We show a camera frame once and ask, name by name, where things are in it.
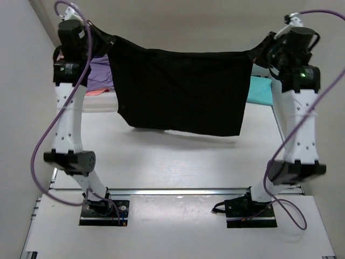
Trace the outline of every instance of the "cable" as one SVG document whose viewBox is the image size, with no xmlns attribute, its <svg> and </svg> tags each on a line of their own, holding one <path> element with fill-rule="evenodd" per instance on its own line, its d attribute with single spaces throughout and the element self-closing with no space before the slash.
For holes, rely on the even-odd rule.
<svg viewBox="0 0 345 259">
<path fill-rule="evenodd" d="M 304 224 L 307 225 L 307 220 L 306 218 L 304 217 L 302 211 L 300 210 L 299 207 L 297 207 L 293 202 L 291 201 L 288 201 L 288 200 L 285 200 L 285 199 L 279 199 L 279 201 L 281 202 L 286 202 L 286 203 L 289 203 L 291 206 L 293 206 L 301 215 L 302 215 L 302 218 L 303 218 L 303 221 L 304 221 Z M 275 202 L 277 202 L 277 200 L 273 200 L 271 201 L 269 204 L 266 205 L 266 208 L 271 206 L 272 204 L 274 204 Z M 265 209 L 259 211 L 258 213 L 254 214 L 253 216 L 250 216 L 250 217 L 239 217 L 239 218 L 236 218 L 236 219 L 229 219 L 227 221 L 245 221 L 245 220 L 251 220 L 252 218 L 256 217 L 256 216 L 259 216 L 262 212 L 265 211 Z"/>
<path fill-rule="evenodd" d="M 300 12 L 300 14 L 307 14 L 307 13 L 328 13 L 331 15 L 335 15 L 340 17 L 341 19 L 343 19 L 345 21 L 345 16 L 342 15 L 339 12 L 335 12 L 335 11 L 331 11 L 331 10 L 309 10 L 309 11 L 303 11 Z M 290 219 L 295 223 L 295 225 L 301 229 L 301 230 L 306 230 L 308 225 L 307 225 L 307 221 L 305 216 L 303 215 L 302 211 L 292 202 L 287 201 L 287 200 L 283 200 L 283 199 L 277 199 L 268 189 L 267 189 L 267 185 L 266 185 L 266 181 L 268 178 L 268 172 L 270 171 L 271 167 L 273 166 L 273 161 L 277 158 L 278 154 L 280 153 L 280 151 L 285 147 L 285 145 L 289 142 L 289 140 L 292 138 L 292 136 L 294 134 L 296 134 L 296 132 L 299 130 L 299 128 L 303 125 L 303 123 L 308 119 L 308 117 L 310 116 L 311 112 L 315 109 L 315 107 L 319 104 L 319 102 L 329 93 L 330 90 L 332 90 L 335 85 L 342 79 L 342 77 L 345 74 L 345 68 L 343 69 L 343 71 L 338 75 L 338 77 L 317 97 L 317 99 L 315 100 L 315 102 L 310 106 L 310 108 L 307 111 L 307 114 L 303 116 L 303 118 L 300 120 L 300 122 L 296 125 L 296 127 L 291 131 L 291 133 L 287 136 L 287 138 L 284 140 L 284 142 L 280 145 L 280 147 L 277 149 L 277 151 L 273 154 L 271 160 L 269 161 L 267 168 L 266 168 L 266 172 L 264 175 L 264 189 L 265 192 L 271 196 L 274 201 L 273 202 L 277 202 L 287 213 L 287 215 L 290 217 Z M 291 213 L 287 210 L 287 208 L 281 203 L 281 201 L 285 201 L 285 202 L 289 202 L 292 206 L 294 206 L 298 212 L 301 214 L 303 221 L 305 223 L 304 227 L 301 227 L 296 220 L 294 219 L 294 217 L 291 215 Z"/>
<path fill-rule="evenodd" d="M 125 215 L 123 214 L 123 212 L 121 213 L 121 217 L 122 217 L 122 225 L 125 227 L 127 224 L 126 224 Z"/>
<path fill-rule="evenodd" d="M 85 204 L 87 203 L 87 200 L 88 200 L 88 189 L 86 189 L 86 192 L 85 192 L 85 197 L 84 197 Z"/>
<path fill-rule="evenodd" d="M 271 64 L 272 64 L 272 54 L 276 54 L 276 51 L 278 48 L 280 48 L 280 46 L 282 45 L 283 41 L 285 40 L 285 35 L 281 36 L 278 40 L 277 40 L 277 45 L 275 47 L 272 48 L 271 53 L 268 55 L 267 58 L 267 62 L 268 62 L 268 71 L 270 72 L 270 75 L 276 79 L 279 80 L 279 75 L 275 74 L 272 70 L 271 70 Z"/>
<path fill-rule="evenodd" d="M 102 198 L 101 196 L 99 196 L 97 193 L 94 193 L 93 190 L 91 188 L 88 188 L 87 191 L 91 192 L 96 198 L 100 199 L 100 200 L 103 200 L 103 201 L 107 201 L 109 202 L 113 208 L 115 209 L 116 211 L 116 215 L 118 217 L 118 223 L 119 223 L 119 226 L 121 225 L 121 221 L 120 221 L 120 213 L 119 213 L 119 209 L 117 208 L 115 202 L 113 202 L 112 200 L 110 199 L 106 199 L 106 198 Z"/>
<path fill-rule="evenodd" d="M 70 6 L 71 8 L 73 8 L 77 14 L 79 14 L 79 16 L 82 18 L 82 20 L 84 21 L 85 24 L 87 24 L 87 20 L 86 18 L 84 17 L 84 15 L 74 6 L 72 5 L 71 3 L 68 3 L 66 1 L 56 1 L 55 4 L 54 4 L 54 9 L 55 9 L 55 13 L 59 16 L 59 12 L 57 10 L 57 6 L 58 4 L 66 4 L 68 6 Z M 30 160 L 30 171 L 31 171 L 31 176 L 32 176 L 32 179 L 35 183 L 35 185 L 37 186 L 37 188 L 45 195 L 47 195 L 49 198 L 57 201 L 57 202 L 60 202 L 62 204 L 65 204 L 65 205 L 69 205 L 69 206 L 81 206 L 83 204 L 82 203 L 74 203 L 74 202 L 69 202 L 69 201 L 65 201 L 65 200 L 62 200 L 54 195 L 52 195 L 51 193 L 49 193 L 43 186 L 42 184 L 38 181 L 37 179 L 37 176 L 36 176 L 36 172 L 35 172 L 35 158 L 36 158 L 36 155 L 37 155 L 37 152 L 38 152 L 38 149 L 40 148 L 42 142 L 44 141 L 44 139 L 47 137 L 47 135 L 49 134 L 49 132 L 53 129 L 54 125 L 56 124 L 56 122 L 60 119 L 60 117 L 62 116 L 63 112 L 66 110 L 66 107 L 68 106 L 68 103 L 72 100 L 75 92 L 77 91 L 79 85 L 81 84 L 81 81 L 83 80 L 87 70 L 88 70 L 88 67 L 90 65 L 90 61 L 91 61 L 91 54 L 92 54 L 92 36 L 91 36 L 91 30 L 88 26 L 85 26 L 86 28 L 86 32 L 87 32 L 87 38 L 88 38 L 88 53 L 87 53 L 87 61 L 86 61 L 86 66 L 77 82 L 77 84 L 75 85 L 73 91 L 71 92 L 70 96 L 67 98 L 66 102 L 64 103 L 63 107 L 61 108 L 61 110 L 59 111 L 58 115 L 56 115 L 56 117 L 54 118 L 54 120 L 51 122 L 51 124 L 49 125 L 49 127 L 47 128 L 47 130 L 43 133 L 42 137 L 39 139 L 39 141 L 37 142 L 33 152 L 32 152 L 32 155 L 31 155 L 31 160 Z"/>
<path fill-rule="evenodd" d="M 109 210 L 109 212 L 108 212 L 108 214 L 100 214 L 100 213 L 98 213 L 99 215 L 101 215 L 102 217 L 107 217 L 107 216 L 109 216 L 111 213 L 113 213 L 114 212 L 114 209 L 113 209 L 113 205 L 111 204 L 111 208 L 110 208 L 110 210 Z"/>
<path fill-rule="evenodd" d="M 317 43 L 320 41 L 321 37 L 320 34 L 318 34 L 317 32 L 314 32 L 314 35 L 316 35 L 315 40 L 313 41 L 313 43 L 310 45 L 310 47 L 308 48 L 308 51 L 312 51 L 312 49 L 317 45 Z"/>
</svg>

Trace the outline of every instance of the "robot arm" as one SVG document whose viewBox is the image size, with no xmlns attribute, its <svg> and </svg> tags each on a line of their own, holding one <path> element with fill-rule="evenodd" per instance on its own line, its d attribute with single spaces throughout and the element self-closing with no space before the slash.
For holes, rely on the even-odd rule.
<svg viewBox="0 0 345 259">
<path fill-rule="evenodd" d="M 54 61 L 55 91 L 57 94 L 57 110 L 63 108 L 70 96 L 87 59 L 87 36 L 84 26 L 72 8 L 67 8 L 63 21 L 59 24 L 58 35 L 63 59 Z M 104 56 L 113 42 L 104 37 L 93 24 L 89 23 L 93 36 L 92 57 Z M 84 195 L 91 189 L 98 197 L 108 198 L 109 191 L 99 180 L 95 167 L 95 153 L 84 151 L 81 143 L 81 114 L 87 80 L 84 80 L 75 92 L 73 99 L 65 107 L 65 111 L 57 122 L 52 150 L 44 153 L 44 161 L 63 170 L 80 185 Z M 87 203 L 95 211 L 104 214 L 111 205 L 93 193 L 88 193 Z"/>
<path fill-rule="evenodd" d="M 308 64 L 310 51 L 320 39 L 319 34 L 304 28 L 301 20 L 292 14 L 285 17 L 287 26 L 278 33 L 270 32 L 249 56 L 257 65 L 267 68 L 272 85 L 281 84 L 281 107 L 286 119 L 286 134 L 295 129 L 320 90 L 320 70 Z M 213 212 L 225 212 L 228 228 L 276 227 L 272 196 L 282 190 L 323 175 L 326 165 L 319 164 L 315 144 L 315 111 L 287 142 L 283 160 L 269 161 L 266 179 L 249 187 L 244 196 L 217 204 Z M 225 205 L 225 211 L 216 207 Z"/>
</svg>

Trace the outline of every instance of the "purple cloth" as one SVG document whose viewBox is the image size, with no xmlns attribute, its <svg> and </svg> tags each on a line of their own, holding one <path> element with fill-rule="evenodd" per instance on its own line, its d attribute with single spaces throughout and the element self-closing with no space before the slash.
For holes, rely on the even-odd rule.
<svg viewBox="0 0 345 259">
<path fill-rule="evenodd" d="M 114 90 L 113 75 L 108 56 L 93 58 L 90 63 L 91 72 L 87 79 L 87 91 L 95 91 L 100 88 Z"/>
</svg>

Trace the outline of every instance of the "white platform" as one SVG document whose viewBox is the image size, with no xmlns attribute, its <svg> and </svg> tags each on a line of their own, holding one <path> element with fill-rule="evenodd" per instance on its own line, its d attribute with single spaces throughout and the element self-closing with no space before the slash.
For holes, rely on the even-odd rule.
<svg viewBox="0 0 345 259">
<path fill-rule="evenodd" d="M 80 202 L 79 192 L 60 197 Z M 277 205 L 278 228 L 227 229 L 225 216 L 210 213 L 223 196 L 132 196 L 128 227 L 78 226 L 80 208 L 43 197 L 26 251 L 37 259 L 322 259 L 334 256 L 312 196 L 283 196 L 308 221 L 301 231 Z"/>
<path fill-rule="evenodd" d="M 238 137 L 133 129 L 117 113 L 83 113 L 81 129 L 109 188 L 246 188 L 281 144 L 272 108 L 248 103 Z M 54 188 L 79 186 L 59 172 Z"/>
</svg>

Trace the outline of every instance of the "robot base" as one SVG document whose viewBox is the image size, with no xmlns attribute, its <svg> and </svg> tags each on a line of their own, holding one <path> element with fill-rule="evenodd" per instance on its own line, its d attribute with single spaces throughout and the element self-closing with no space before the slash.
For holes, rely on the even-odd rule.
<svg viewBox="0 0 345 259">
<path fill-rule="evenodd" d="M 250 197 L 242 196 L 232 200 L 225 200 L 225 215 L 227 228 L 276 228 L 273 206 L 266 208 L 266 205 L 253 205 Z M 238 218 L 251 217 L 259 213 L 258 216 L 248 220 L 236 220 Z"/>
<path fill-rule="evenodd" d="M 119 209 L 120 212 L 120 222 L 119 225 L 118 217 L 116 212 L 109 212 L 108 215 L 100 215 L 89 205 L 84 204 L 81 208 L 80 226 L 112 226 L 112 227 L 126 227 L 128 224 L 128 214 L 129 214 L 129 200 L 112 200 Z"/>
</svg>

